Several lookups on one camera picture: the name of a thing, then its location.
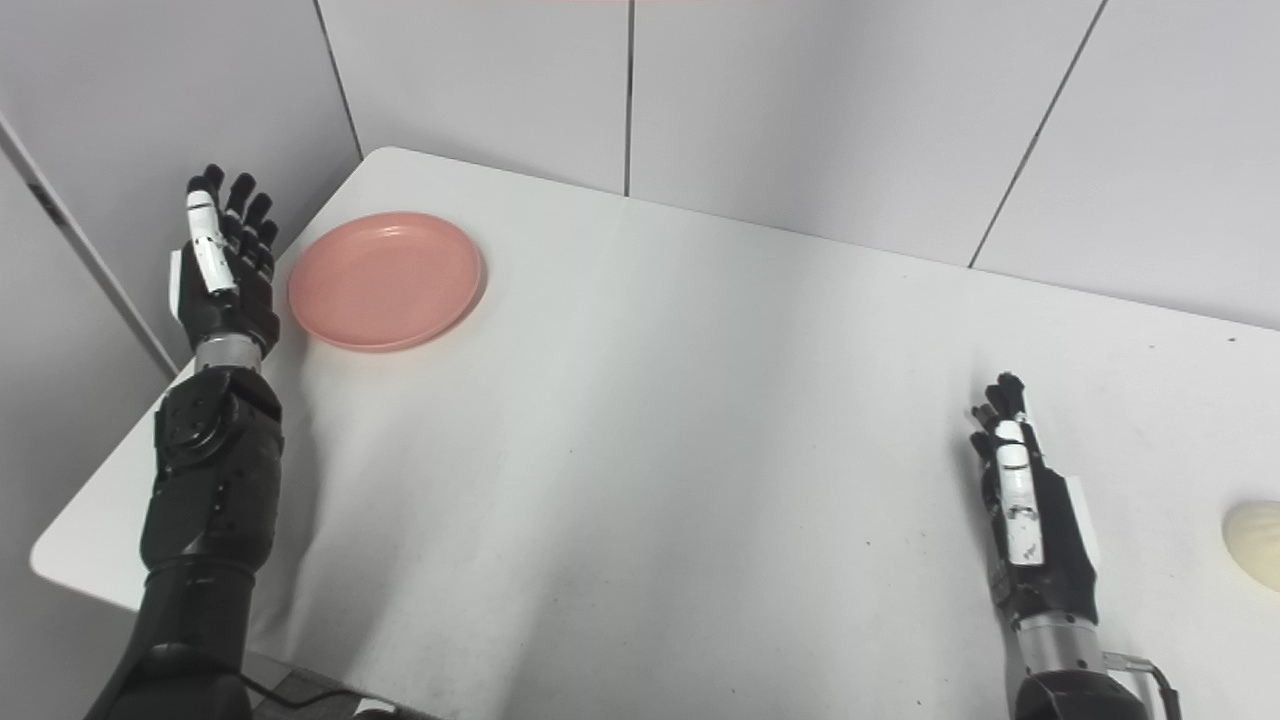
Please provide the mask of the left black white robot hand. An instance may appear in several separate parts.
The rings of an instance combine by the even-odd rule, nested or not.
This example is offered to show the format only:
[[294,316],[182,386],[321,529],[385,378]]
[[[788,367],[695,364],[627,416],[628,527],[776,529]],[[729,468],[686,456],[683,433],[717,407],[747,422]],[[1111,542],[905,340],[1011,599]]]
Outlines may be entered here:
[[196,366],[259,368],[275,347],[273,199],[250,173],[228,190],[227,173],[209,164],[186,186],[188,238],[170,255],[169,307],[196,356]]

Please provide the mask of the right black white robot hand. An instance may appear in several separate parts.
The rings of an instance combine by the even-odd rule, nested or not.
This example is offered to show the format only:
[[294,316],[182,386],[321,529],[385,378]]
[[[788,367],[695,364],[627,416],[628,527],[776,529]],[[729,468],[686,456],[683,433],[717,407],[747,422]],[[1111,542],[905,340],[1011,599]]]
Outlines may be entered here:
[[1041,615],[1098,624],[1097,571],[1066,479],[1048,468],[1030,421],[1027,387],[1011,372],[972,407],[980,498],[995,541],[995,606],[1016,625]]

